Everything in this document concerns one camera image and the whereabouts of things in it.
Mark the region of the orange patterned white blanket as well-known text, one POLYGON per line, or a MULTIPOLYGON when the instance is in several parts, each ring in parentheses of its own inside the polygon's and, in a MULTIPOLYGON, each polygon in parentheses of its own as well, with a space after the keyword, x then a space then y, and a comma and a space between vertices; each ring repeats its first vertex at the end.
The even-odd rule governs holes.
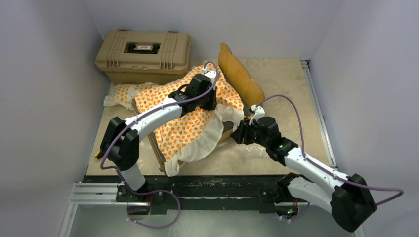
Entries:
MULTIPOLYGON (((201 65, 194 67, 185 77, 165 85, 151 82, 137 85, 137 109, 142 113, 161 103, 168 95, 203 73, 201 65)), ((200 161, 207 157, 221 140, 224 123, 238 125, 244 118, 244 104, 238 92, 226 81, 223 73, 216 83, 216 108, 207 111, 197 107, 181 118, 174 119, 154 131, 158 148, 162 152, 165 174, 179 173, 181 164, 200 161)))

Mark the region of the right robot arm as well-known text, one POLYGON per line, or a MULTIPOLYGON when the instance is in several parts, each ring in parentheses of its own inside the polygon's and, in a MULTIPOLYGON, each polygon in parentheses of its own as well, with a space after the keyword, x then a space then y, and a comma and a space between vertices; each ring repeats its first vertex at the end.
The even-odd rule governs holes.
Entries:
POLYGON ((305 155, 297 143, 281 135, 272 117, 242 120, 231 138, 237 144, 261 145, 272 160, 297 171, 279 181, 279 200, 303 199, 330 213, 348 232, 357 230, 377 210, 362 176, 349 176, 305 155))

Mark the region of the wooden pet bed frame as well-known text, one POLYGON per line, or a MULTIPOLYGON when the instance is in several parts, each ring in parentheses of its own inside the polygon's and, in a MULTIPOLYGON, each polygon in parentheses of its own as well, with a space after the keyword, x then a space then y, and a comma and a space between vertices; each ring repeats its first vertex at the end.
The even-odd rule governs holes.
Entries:
MULTIPOLYGON (((249 107, 260 103, 264 98, 264 93, 260 86, 251 79, 249 73, 242 63, 233 55, 230 48, 225 43, 220 45, 217 68, 219 73, 223 73, 226 81, 238 92, 244 104, 244 118, 249 117, 249 107)), ((224 123, 224 131, 221 141, 225 140, 237 128, 232 122, 224 123)), ((153 143, 153 149, 159 163, 159 170, 165 174, 165 158, 158 148, 154 131, 149 134, 149 140, 153 143)))

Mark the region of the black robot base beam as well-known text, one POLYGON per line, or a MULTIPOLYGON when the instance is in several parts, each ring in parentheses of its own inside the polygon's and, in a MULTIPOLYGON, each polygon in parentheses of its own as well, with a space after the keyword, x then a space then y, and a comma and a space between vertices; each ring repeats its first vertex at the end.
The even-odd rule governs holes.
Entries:
POLYGON ((116 203, 145 204, 151 214, 168 210, 258 211, 294 217, 305 209, 306 201, 285 193, 287 175, 147 175, 138 194, 129 191, 118 176, 91 176, 83 182, 116 185, 116 203))

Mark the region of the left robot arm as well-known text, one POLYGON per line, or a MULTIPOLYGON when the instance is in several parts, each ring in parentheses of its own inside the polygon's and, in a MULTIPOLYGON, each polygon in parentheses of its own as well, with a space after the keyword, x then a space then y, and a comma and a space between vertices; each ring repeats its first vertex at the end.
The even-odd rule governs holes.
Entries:
POLYGON ((193 112, 197 107, 214 110, 218 78, 217 71, 196 74, 188 84, 170 93, 153 108, 134 117, 115 117, 109 121, 96 156, 114 163, 113 168, 129 187, 128 196, 135 202, 147 197, 147 182, 137 165, 140 142, 159 127, 193 112))

